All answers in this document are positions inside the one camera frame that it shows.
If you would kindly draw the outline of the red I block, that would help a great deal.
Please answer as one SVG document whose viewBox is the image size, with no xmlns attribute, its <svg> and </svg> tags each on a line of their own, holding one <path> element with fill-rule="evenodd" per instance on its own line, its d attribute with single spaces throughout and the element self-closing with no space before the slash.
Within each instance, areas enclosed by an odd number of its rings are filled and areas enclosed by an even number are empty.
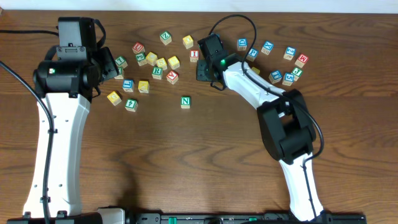
<svg viewBox="0 0 398 224">
<path fill-rule="evenodd" d="M 191 50 L 190 51 L 190 61 L 191 62 L 197 62 L 199 59 L 199 51 L 198 50 Z"/>
</svg>

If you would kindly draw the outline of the green N block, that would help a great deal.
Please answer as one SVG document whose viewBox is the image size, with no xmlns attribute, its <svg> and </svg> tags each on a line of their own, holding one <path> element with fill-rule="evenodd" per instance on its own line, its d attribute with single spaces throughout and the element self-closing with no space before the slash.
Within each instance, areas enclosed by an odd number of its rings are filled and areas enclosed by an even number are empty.
<svg viewBox="0 0 398 224">
<path fill-rule="evenodd" d="M 191 98 L 189 96 L 182 96 L 180 100 L 180 106 L 182 109 L 190 109 Z"/>
</svg>

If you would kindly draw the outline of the blue P block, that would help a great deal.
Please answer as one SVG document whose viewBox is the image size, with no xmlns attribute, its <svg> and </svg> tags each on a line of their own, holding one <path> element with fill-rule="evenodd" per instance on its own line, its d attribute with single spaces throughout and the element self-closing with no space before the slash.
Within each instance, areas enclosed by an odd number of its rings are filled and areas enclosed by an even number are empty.
<svg viewBox="0 0 398 224">
<path fill-rule="evenodd" d="M 256 50 L 255 48 L 251 48 L 248 52 L 246 59 L 248 61 L 253 62 L 253 61 L 255 61 L 256 57 L 258 56 L 258 53 L 259 53 L 258 50 Z"/>
</svg>

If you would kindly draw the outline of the green R block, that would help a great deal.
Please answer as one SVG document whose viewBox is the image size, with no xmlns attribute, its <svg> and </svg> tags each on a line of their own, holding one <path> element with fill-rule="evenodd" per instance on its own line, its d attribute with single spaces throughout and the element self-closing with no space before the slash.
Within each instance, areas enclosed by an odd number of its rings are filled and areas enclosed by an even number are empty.
<svg viewBox="0 0 398 224">
<path fill-rule="evenodd" d="M 163 76 L 163 69 L 159 67 L 154 67 L 152 69 L 152 78 L 161 80 Z"/>
</svg>

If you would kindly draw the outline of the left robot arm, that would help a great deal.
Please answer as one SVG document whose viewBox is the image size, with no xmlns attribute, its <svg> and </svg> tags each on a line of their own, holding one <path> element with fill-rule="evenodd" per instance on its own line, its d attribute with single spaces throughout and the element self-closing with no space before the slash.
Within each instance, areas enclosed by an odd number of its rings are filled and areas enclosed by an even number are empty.
<svg viewBox="0 0 398 224">
<path fill-rule="evenodd" d="M 100 83 L 118 75 L 107 47 L 57 47 L 58 60 L 45 59 L 34 70 L 39 139 L 34 176 L 23 213 L 33 219 L 59 212 L 81 214 L 81 141 Z"/>
</svg>

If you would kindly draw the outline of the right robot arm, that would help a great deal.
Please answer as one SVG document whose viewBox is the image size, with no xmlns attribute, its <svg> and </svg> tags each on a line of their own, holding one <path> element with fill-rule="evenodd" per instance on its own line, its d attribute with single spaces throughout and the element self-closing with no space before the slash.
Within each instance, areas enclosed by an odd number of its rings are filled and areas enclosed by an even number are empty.
<svg viewBox="0 0 398 224">
<path fill-rule="evenodd" d="M 323 206 L 312 159 L 313 142 L 321 132 L 301 92 L 285 91 L 265 81 L 238 54 L 229 54 L 216 34 L 199 40 L 198 46 L 204 58 L 197 65 L 197 80 L 219 82 L 222 90 L 235 91 L 256 109 L 264 147 L 282 167 L 292 215 L 301 222 L 319 217 Z"/>
</svg>

